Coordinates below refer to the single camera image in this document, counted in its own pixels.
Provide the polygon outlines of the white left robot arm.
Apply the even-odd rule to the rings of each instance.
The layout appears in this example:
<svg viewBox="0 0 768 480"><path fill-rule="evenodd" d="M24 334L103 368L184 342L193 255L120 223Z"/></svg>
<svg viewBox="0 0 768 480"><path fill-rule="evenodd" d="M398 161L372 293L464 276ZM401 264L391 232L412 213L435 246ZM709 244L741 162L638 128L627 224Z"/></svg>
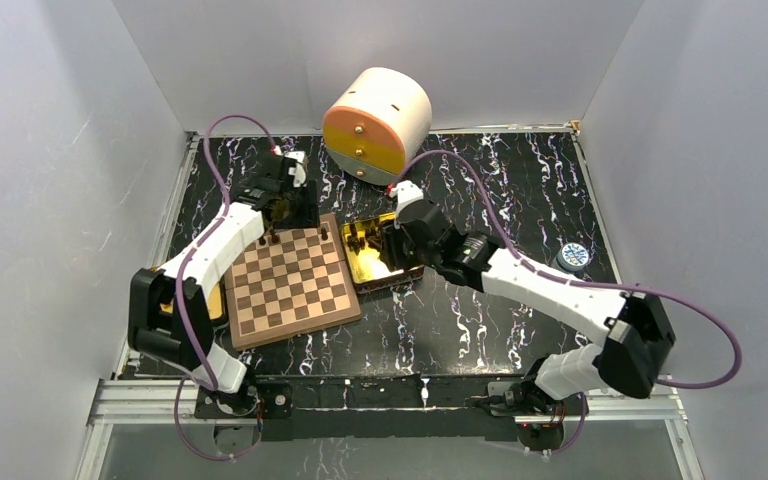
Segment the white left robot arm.
<svg viewBox="0 0 768 480"><path fill-rule="evenodd" d="M229 203L174 258L131 279L127 342L172 365L209 391L235 416L254 411L257 387L247 368L215 340L207 301L244 251L273 231L319 224L318 194L303 151L269 152Z"/></svg>

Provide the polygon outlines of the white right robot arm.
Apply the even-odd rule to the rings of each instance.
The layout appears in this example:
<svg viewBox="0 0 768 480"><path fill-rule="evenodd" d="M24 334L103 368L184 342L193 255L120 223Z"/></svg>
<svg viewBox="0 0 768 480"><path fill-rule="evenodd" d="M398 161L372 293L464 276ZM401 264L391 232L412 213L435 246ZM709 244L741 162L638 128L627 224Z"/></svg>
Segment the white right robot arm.
<svg viewBox="0 0 768 480"><path fill-rule="evenodd" d="M525 405L550 413L579 392L611 388L625 396L650 396L675 343L661 301L651 294L554 281L556 270L528 269L498 237L466 233L430 200L402 208L382 224L376 246L391 270L427 266L448 282L517 301L585 335L588 344L537 361L523 383Z"/></svg>

